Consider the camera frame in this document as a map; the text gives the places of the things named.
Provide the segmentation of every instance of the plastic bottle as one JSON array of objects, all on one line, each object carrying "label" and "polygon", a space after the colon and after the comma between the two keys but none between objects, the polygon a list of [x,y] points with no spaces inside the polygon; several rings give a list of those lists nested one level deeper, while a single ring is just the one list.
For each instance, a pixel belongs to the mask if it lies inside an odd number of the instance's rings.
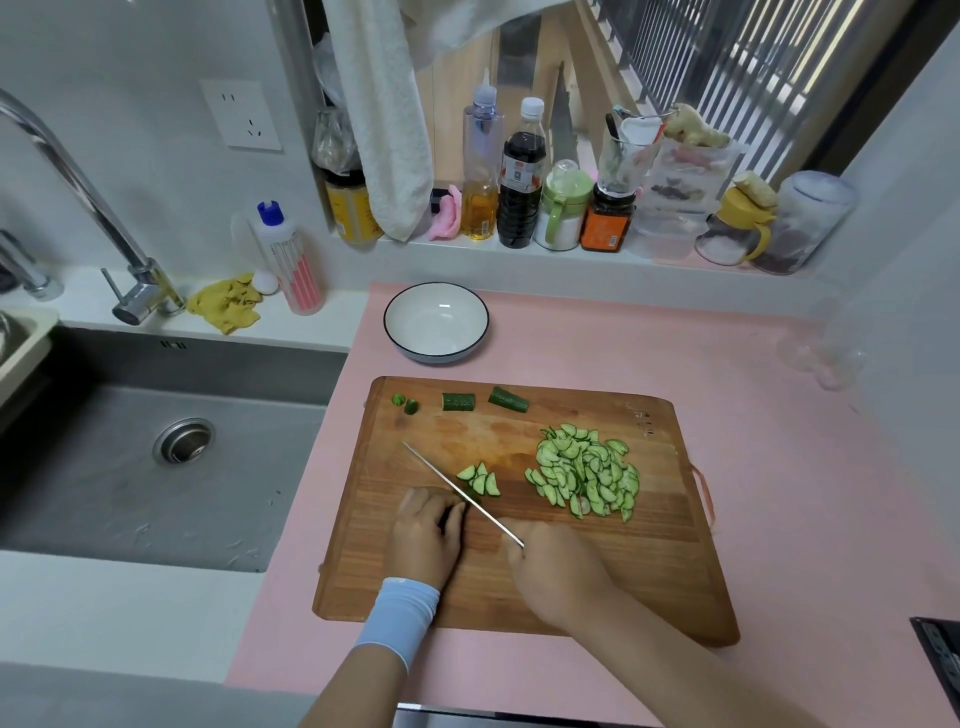
[{"label": "plastic bottle", "polygon": [[528,96],[520,103],[520,123],[503,145],[496,227],[508,248],[525,248],[537,226],[540,187],[550,160],[543,131],[543,101]]},{"label": "plastic bottle", "polygon": [[271,271],[280,279],[280,290],[287,305],[299,316],[316,313],[324,305],[324,297],[314,278],[297,224],[283,216],[276,200],[260,203],[256,211],[260,213],[260,222],[255,226],[256,237]]},{"label": "plastic bottle", "polygon": [[500,182],[503,114],[496,110],[496,88],[484,78],[464,109],[464,200],[460,230],[474,240],[493,235]]}]

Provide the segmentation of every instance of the plastic container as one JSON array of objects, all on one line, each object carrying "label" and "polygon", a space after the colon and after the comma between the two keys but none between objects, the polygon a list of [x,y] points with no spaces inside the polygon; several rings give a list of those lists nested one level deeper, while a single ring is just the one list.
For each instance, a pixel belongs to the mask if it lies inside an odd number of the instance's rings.
[{"label": "plastic container", "polygon": [[848,182],[809,170],[786,178],[778,197],[770,242],[751,263],[779,276],[798,271],[859,200]]},{"label": "plastic container", "polygon": [[340,237],[353,245],[372,243],[378,239],[383,229],[370,209],[370,194],[363,170],[354,169],[345,175],[337,175],[328,169],[321,169],[320,173]]},{"label": "plastic container", "polygon": [[520,103],[520,123],[503,145],[496,227],[508,248],[526,248],[537,226],[540,188],[549,165],[543,101],[528,96]]},{"label": "plastic container", "polygon": [[260,222],[254,227],[271,271],[280,279],[280,290],[290,310],[299,316],[316,313],[324,297],[314,278],[297,224],[283,216],[276,200],[256,206]]},{"label": "plastic container", "polygon": [[480,84],[464,109],[464,194],[460,230],[474,240],[493,235],[500,184],[503,114],[496,88]]},{"label": "plastic container", "polygon": [[580,228],[593,180],[573,159],[561,159],[546,176],[534,241],[550,251],[568,251],[580,242]]}]

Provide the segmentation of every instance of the cooking oil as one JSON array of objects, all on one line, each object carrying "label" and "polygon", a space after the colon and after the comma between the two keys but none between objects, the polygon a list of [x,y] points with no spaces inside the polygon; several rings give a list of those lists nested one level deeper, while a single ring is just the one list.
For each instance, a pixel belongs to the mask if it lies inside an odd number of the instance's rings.
[{"label": "cooking oil", "polygon": [[485,240],[493,235],[498,191],[496,182],[491,180],[464,182],[464,209],[460,218],[460,232],[473,240]]}]

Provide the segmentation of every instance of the countertop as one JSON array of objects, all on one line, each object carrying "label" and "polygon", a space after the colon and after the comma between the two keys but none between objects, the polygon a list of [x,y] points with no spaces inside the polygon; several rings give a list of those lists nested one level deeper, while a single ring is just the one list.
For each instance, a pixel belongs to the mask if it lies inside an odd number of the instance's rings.
[{"label": "countertop", "polygon": [[[831,728],[955,726],[907,620],[960,618],[957,562],[920,486],[852,395],[824,392],[778,362],[783,320],[481,293],[487,342],[438,370],[404,358],[383,334],[398,289],[372,287],[229,685],[316,693],[340,665],[361,625],[324,621],[310,607],[364,399],[378,376],[448,376],[671,400],[712,492],[743,635],[722,658]],[[559,637],[436,630],[404,699],[658,724]]]}]

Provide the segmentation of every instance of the seasoning container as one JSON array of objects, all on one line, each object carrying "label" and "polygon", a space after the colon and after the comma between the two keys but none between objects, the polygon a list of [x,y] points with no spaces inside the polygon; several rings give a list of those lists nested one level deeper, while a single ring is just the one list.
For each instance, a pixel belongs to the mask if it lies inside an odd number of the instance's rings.
[{"label": "seasoning container", "polygon": [[636,209],[636,193],[626,197],[604,194],[596,184],[590,196],[580,245],[584,250],[616,253]]},{"label": "seasoning container", "polygon": [[362,245],[371,243],[383,234],[370,209],[370,195],[363,170],[354,169],[345,175],[337,175],[321,169],[324,176],[326,196],[330,200],[337,231],[348,243]]},{"label": "seasoning container", "polygon": [[551,251],[577,247],[593,180],[573,159],[553,165],[543,183],[534,241]]},{"label": "seasoning container", "polygon": [[739,265],[761,255],[770,242],[771,223],[776,215],[761,207],[738,187],[731,187],[720,209],[707,219],[709,230],[697,238],[694,250],[717,265]]}]

